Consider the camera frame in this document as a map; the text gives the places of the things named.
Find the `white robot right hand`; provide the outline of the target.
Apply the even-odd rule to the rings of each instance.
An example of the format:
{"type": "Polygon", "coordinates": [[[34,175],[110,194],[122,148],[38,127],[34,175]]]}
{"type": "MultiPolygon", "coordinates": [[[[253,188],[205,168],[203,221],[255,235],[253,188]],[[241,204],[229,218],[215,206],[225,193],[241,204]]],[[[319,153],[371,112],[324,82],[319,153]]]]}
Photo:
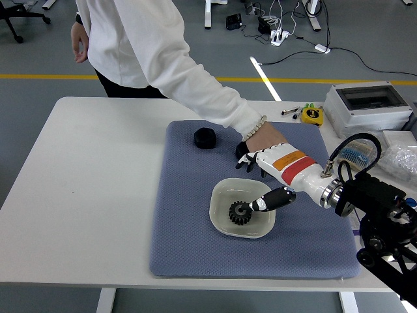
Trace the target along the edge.
{"type": "Polygon", "coordinates": [[[297,192],[305,192],[321,207],[330,207],[332,183],[336,178],[333,175],[323,177],[323,167],[291,144],[281,143],[254,153],[246,153],[238,161],[237,168],[244,163],[248,165],[248,171],[257,164],[263,175],[269,174],[283,184],[282,187],[244,204],[244,209],[273,211],[293,203],[297,192]]]}

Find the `person's left hand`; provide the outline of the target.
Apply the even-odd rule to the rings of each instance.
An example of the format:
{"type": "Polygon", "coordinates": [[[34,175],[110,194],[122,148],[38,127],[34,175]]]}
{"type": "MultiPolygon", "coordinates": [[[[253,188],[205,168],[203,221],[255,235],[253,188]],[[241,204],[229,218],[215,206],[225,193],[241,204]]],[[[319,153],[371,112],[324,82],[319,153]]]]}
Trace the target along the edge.
{"type": "Polygon", "coordinates": [[[268,149],[281,143],[287,143],[286,137],[268,121],[254,135],[246,140],[246,146],[249,152],[268,149]]]}

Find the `person's right hand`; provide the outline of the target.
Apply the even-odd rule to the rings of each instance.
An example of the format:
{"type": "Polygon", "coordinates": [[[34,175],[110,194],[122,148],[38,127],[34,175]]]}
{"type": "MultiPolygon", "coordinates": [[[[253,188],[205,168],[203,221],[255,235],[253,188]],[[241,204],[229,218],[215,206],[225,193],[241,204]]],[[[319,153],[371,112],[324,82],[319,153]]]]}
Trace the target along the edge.
{"type": "Polygon", "coordinates": [[[89,37],[84,26],[75,22],[70,32],[74,60],[76,63],[83,63],[88,59],[89,37]]]}

